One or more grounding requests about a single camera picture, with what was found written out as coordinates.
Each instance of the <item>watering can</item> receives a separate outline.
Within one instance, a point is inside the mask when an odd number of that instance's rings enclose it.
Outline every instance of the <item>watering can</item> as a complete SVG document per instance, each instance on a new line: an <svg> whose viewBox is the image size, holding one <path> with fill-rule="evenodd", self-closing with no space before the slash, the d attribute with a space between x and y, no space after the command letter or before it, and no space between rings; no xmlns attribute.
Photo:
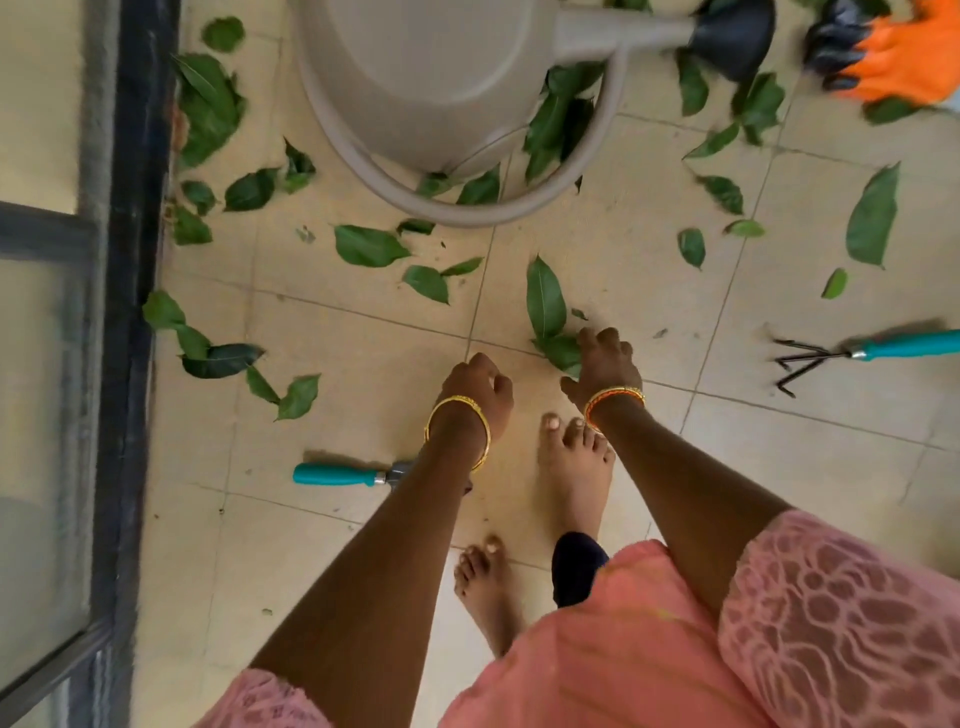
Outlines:
<svg viewBox="0 0 960 728"><path fill-rule="evenodd" d="M330 145L376 195L442 225L505 223L568 189L599 149L636 51L688 48L732 81L770 47L773 0L729 0L692 16L560 0L293 0L300 75ZM378 155L465 181L522 144L555 64L605 61L592 120L574 152L512 200L456 206L394 180Z"/></svg>

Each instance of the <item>bangle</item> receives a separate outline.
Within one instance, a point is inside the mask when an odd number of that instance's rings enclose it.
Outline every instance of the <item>bangle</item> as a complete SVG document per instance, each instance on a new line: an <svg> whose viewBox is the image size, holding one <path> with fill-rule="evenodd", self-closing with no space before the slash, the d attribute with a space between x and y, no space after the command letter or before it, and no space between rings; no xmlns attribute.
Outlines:
<svg viewBox="0 0 960 728"><path fill-rule="evenodd" d="M607 397L613 397L614 395L630 395L634 399L640 400L640 404L644 407L647 405L647 400L643 396L643 393L639 390L639 387L608 387L607 389L601 389L589 399L587 406L584 407L584 420L597 432L600 431L600 428L592 422L590 419L590 413L597 404L605 400Z"/></svg>
<svg viewBox="0 0 960 728"><path fill-rule="evenodd" d="M477 413L477 417L480 418L480 422L483 423L484 432L487 433L487 446L483 449L483 454L480 456L480 459L477 460L477 464L473 466L473 470L480 470L480 466L487 462L487 455L490 454L490 445L492 442L492 436L490 435L490 423L487 422L487 416L483 413L483 410L480 409L480 405L476 403L475 400L472 400L469 397L464 397L463 395L453 395L452 397L447 397L445 400L440 400L434 406L433 411L430 412L430 417L427 418L426 426L423 428L423 442L430 442L430 423L433 422L433 416L437 414L437 410L443 407L448 402L458 401L465 404L467 407L472 409Z"/></svg>

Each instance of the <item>foot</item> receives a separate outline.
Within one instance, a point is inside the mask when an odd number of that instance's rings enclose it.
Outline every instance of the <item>foot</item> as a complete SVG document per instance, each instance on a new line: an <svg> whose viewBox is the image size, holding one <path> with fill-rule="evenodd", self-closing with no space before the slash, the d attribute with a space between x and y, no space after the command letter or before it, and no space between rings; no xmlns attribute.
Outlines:
<svg viewBox="0 0 960 728"><path fill-rule="evenodd" d="M540 421L539 477L555 504L556 537L580 531L596 540L607 507L616 455L606 438L580 418L563 423L555 414Z"/></svg>
<svg viewBox="0 0 960 728"><path fill-rule="evenodd" d="M454 591L487 639L493 656L503 657L525 628L503 542L490 536L483 548L467 548L453 577Z"/></svg>

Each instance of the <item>orange glove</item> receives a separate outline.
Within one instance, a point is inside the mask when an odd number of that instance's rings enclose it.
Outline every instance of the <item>orange glove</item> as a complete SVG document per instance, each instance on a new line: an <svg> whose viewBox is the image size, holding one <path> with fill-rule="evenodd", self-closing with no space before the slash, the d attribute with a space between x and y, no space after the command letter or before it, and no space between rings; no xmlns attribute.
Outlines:
<svg viewBox="0 0 960 728"><path fill-rule="evenodd" d="M960 88L960 0L913 5L916 17L898 23L869 18L853 0L830 0L806 36L804 64L841 96L960 110L960 94L950 98Z"/></svg>

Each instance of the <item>teal handle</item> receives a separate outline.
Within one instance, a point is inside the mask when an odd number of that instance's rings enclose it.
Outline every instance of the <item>teal handle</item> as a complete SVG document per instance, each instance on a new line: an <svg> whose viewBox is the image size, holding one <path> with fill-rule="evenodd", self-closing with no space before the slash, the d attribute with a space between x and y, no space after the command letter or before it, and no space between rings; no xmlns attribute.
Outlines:
<svg viewBox="0 0 960 728"><path fill-rule="evenodd" d="M373 485L376 471L362 471L346 465L300 463L294 468L294 482L299 485Z"/></svg>
<svg viewBox="0 0 960 728"><path fill-rule="evenodd" d="M863 361L887 356L936 356L960 352L960 329L897 336L885 341L868 341L860 347Z"/></svg>

